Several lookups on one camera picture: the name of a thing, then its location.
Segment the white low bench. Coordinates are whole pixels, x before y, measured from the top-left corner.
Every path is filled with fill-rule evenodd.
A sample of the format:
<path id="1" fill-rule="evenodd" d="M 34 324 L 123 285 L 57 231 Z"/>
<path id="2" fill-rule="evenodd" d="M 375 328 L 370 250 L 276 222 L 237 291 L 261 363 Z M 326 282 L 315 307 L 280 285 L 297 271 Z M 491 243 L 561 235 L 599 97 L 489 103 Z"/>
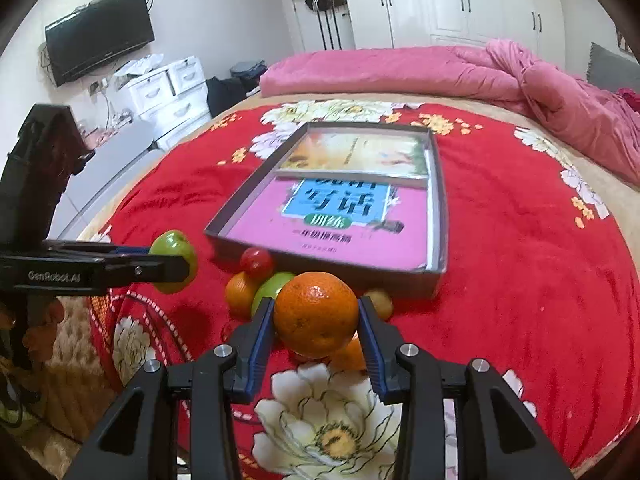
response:
<path id="1" fill-rule="evenodd" d="M 50 240 L 74 240 L 98 212 L 164 154 L 147 122 L 133 122 L 94 150 L 85 169 L 70 178 L 56 206 Z"/>

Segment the pink quilt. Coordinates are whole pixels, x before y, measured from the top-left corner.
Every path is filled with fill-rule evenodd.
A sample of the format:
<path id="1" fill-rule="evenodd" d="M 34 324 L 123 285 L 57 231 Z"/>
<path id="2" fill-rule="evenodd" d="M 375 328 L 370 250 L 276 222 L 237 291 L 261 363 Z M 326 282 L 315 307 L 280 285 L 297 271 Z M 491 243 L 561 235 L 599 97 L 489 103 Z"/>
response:
<path id="1" fill-rule="evenodd" d="M 621 96 L 570 76 L 512 40 L 483 47 L 303 53 L 270 66 L 263 96 L 408 93 L 487 102 L 535 119 L 556 138 L 636 185 L 639 114 Z"/>

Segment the white wardrobe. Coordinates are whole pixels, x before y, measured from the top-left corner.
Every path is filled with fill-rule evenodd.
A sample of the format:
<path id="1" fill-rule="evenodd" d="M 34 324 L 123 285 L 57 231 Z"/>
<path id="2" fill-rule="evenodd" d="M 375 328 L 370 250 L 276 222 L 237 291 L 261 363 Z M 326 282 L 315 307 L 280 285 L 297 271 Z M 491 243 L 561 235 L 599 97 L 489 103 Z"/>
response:
<path id="1" fill-rule="evenodd" d="M 565 65 L 561 0 L 347 0 L 359 49 L 477 46 L 511 39 Z"/>

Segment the yellow picture book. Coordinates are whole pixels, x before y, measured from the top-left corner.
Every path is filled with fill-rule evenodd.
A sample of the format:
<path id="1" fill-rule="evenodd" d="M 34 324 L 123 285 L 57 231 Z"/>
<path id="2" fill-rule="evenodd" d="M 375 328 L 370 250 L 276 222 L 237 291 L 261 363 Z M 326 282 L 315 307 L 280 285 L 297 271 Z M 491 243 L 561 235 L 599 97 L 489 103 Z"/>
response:
<path id="1" fill-rule="evenodd" d="M 417 136 L 358 131 L 309 131 L 277 168 L 287 178 L 365 180 L 423 186 L 426 147 Z"/>

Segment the white drawer cabinet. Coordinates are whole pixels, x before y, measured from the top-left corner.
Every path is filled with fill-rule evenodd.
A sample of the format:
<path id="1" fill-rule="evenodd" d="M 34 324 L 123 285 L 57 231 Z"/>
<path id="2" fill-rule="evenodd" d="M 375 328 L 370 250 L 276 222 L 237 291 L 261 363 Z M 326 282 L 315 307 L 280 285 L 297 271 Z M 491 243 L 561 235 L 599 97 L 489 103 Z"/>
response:
<path id="1" fill-rule="evenodd" d="M 163 152 L 212 119 L 204 70 L 196 56 L 131 79 L 118 95 L 122 107 L 151 131 L 153 143 Z"/>

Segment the green apple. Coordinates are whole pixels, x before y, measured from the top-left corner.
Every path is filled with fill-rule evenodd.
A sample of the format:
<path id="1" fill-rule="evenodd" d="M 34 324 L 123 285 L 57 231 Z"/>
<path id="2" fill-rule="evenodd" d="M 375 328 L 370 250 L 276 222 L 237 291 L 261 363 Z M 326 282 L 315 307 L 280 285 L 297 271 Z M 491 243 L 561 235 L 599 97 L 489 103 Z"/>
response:
<path id="1" fill-rule="evenodd" d="M 169 230 L 160 234 L 152 243 L 149 254 L 164 257 L 165 276 L 154 287 L 164 295 L 181 292 L 198 274 L 198 254 L 186 234 Z"/>

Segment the orange tangerine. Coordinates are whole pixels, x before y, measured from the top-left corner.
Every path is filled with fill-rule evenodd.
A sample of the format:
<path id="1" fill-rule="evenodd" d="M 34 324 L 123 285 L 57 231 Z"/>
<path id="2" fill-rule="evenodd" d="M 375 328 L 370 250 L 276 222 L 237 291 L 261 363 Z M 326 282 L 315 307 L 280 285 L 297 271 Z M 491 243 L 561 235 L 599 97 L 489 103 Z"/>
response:
<path id="1" fill-rule="evenodd" d="M 367 368 L 357 333 L 354 333 L 352 340 L 345 347 L 330 356 L 330 365 L 334 370 L 345 372 L 362 372 Z"/>

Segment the grey cardboard box tray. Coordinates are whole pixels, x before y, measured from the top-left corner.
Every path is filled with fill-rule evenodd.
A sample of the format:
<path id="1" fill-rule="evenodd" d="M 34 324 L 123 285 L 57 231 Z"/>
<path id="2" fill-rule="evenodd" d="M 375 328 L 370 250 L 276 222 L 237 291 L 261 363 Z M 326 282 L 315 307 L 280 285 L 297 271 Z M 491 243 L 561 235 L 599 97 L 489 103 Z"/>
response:
<path id="1" fill-rule="evenodd" d="M 448 231 L 432 130 L 373 122 L 300 125 L 205 229 L 219 259 L 258 247 L 283 270 L 427 297 L 447 270 Z"/>

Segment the black bag on floor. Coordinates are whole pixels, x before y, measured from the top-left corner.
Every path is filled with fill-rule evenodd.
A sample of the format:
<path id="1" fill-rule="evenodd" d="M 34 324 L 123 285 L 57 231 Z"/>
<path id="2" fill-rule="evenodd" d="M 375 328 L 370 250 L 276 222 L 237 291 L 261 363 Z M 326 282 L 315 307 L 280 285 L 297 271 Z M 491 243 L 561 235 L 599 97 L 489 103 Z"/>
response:
<path id="1" fill-rule="evenodd" d="M 212 117 L 216 117 L 246 99 L 246 91 L 239 78 L 218 79 L 212 77 L 206 80 L 206 87 L 206 102 Z"/>

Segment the green mango fruit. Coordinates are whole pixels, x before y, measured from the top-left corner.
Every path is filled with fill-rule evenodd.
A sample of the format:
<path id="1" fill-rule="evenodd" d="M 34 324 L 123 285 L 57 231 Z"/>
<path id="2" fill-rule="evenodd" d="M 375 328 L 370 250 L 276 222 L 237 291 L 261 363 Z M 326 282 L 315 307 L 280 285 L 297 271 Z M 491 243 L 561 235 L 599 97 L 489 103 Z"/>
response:
<path id="1" fill-rule="evenodd" d="M 289 281 L 295 278 L 295 274 L 291 272 L 277 272 L 271 278 L 264 281 L 256 290 L 252 306 L 250 307 L 250 315 L 254 316 L 257 312 L 260 302 L 265 298 L 276 299 L 280 290 Z"/>

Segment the large orange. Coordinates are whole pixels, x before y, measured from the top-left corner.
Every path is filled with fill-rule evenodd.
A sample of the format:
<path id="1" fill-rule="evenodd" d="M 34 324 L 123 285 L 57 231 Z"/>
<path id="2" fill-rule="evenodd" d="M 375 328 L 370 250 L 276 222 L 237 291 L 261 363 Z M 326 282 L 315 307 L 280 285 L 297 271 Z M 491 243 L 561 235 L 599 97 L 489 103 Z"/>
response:
<path id="1" fill-rule="evenodd" d="M 352 341 L 359 320 L 358 299 L 333 274 L 306 272 L 292 278 L 274 302 L 273 323 L 286 348 L 323 359 Z"/>

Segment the grey headboard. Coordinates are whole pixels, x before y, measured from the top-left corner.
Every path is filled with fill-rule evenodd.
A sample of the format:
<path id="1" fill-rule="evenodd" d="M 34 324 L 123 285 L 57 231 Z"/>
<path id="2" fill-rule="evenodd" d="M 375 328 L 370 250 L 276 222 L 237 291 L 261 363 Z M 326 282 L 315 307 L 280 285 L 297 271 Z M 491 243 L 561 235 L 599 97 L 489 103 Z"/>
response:
<path id="1" fill-rule="evenodd" d="M 616 93 L 620 89 L 640 90 L 640 66 L 598 44 L 591 44 L 587 81 L 603 90 Z"/>

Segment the red cherry tomato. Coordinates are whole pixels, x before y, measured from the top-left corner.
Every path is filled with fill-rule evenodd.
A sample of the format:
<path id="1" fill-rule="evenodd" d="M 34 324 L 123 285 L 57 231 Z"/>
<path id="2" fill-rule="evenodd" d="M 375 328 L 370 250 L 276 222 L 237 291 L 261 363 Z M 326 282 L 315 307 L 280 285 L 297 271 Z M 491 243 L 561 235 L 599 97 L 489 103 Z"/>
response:
<path id="1" fill-rule="evenodd" d="M 250 247 L 244 250 L 240 258 L 242 271 L 256 282 L 264 282 L 273 274 L 274 263 L 268 250 Z"/>

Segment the small orange mandarin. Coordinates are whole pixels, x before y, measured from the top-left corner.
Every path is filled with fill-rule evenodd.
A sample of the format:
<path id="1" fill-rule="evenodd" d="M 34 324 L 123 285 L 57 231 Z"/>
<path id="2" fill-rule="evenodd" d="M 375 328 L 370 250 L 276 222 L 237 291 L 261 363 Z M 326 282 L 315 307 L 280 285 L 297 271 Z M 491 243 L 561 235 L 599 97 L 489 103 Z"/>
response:
<path id="1" fill-rule="evenodd" d="M 245 272 L 233 275 L 224 289 L 224 301 L 230 312 L 249 318 L 257 289 L 257 283 Z"/>

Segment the black wall television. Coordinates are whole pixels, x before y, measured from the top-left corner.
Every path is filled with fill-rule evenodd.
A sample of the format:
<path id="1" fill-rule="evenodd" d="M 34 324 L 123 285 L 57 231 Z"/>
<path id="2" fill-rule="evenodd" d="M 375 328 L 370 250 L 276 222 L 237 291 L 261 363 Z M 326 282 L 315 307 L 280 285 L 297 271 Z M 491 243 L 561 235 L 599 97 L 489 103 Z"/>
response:
<path id="1" fill-rule="evenodd" d="M 146 0 L 101 0 L 44 28 L 57 87 L 155 39 Z"/>

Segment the brown kiwi fruit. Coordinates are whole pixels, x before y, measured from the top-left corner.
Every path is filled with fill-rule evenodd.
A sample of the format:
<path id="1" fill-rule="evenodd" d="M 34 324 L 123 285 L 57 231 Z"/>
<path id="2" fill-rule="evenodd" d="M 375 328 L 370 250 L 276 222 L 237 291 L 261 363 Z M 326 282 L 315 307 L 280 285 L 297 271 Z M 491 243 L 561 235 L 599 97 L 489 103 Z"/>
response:
<path id="1" fill-rule="evenodd" d="M 390 295 L 383 289 L 370 289 L 363 294 L 371 301 L 374 310 L 382 321 L 388 321 L 394 312 L 394 304 Z"/>

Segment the pink exercise book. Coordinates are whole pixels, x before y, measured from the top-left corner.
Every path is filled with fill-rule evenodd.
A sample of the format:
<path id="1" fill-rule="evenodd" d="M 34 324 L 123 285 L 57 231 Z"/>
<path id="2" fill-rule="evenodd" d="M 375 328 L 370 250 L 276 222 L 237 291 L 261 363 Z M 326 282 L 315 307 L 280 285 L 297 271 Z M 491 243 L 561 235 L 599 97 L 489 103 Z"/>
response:
<path id="1" fill-rule="evenodd" d="M 226 237 L 354 266 L 412 271 L 427 264 L 426 203 L 420 188 L 273 179 Z"/>

